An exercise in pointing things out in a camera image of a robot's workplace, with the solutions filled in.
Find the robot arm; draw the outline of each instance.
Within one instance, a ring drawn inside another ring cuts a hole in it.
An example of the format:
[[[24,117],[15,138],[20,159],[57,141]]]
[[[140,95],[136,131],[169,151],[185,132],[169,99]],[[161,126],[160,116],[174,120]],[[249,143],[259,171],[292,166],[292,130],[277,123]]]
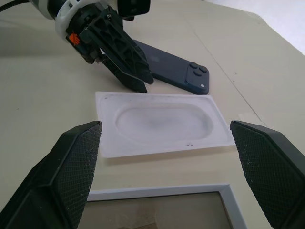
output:
[[[123,30],[123,19],[149,11],[150,0],[29,0],[55,20],[58,35],[87,63],[102,62],[126,87],[145,93],[153,83],[144,52]]]

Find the black cable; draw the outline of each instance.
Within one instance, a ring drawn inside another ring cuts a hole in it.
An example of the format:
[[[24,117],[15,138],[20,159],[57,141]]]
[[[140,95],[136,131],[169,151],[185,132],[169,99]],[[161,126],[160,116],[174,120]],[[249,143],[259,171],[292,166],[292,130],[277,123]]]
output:
[[[0,6],[0,12],[2,12],[4,10],[7,10],[10,7],[17,6],[19,4],[26,3],[26,2],[29,2],[29,0],[15,0],[15,1],[11,1],[9,3],[4,4],[3,6]]]

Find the beige table surface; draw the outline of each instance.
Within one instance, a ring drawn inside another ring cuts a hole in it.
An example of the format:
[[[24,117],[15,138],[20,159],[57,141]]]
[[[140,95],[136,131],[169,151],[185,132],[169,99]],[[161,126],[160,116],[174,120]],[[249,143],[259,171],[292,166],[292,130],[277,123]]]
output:
[[[125,30],[205,65],[210,95],[228,124],[237,119],[272,127],[305,152],[304,57],[259,17],[199,0],[153,0],[151,11],[126,22]],[[2,209],[61,133],[97,119],[95,91],[129,90],[104,66],[87,64],[29,4],[0,14],[0,72]],[[159,81],[149,90],[189,94]],[[250,229],[270,228],[235,147],[100,156],[92,190],[211,183],[232,185]]]

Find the orange component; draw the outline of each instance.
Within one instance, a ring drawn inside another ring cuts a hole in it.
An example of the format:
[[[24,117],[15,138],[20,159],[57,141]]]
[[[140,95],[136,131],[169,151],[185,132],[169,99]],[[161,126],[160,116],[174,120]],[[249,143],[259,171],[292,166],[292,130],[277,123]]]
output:
[[[75,33],[72,33],[70,36],[69,36],[69,40],[74,44],[74,45],[77,45],[80,43],[80,39],[78,38],[77,34]]]

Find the white plastic tray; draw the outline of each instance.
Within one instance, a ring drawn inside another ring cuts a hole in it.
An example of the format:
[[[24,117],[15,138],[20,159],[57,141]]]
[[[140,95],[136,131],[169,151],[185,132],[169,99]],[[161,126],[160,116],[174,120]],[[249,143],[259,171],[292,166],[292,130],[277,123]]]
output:
[[[96,92],[103,157],[234,145],[209,95]]]

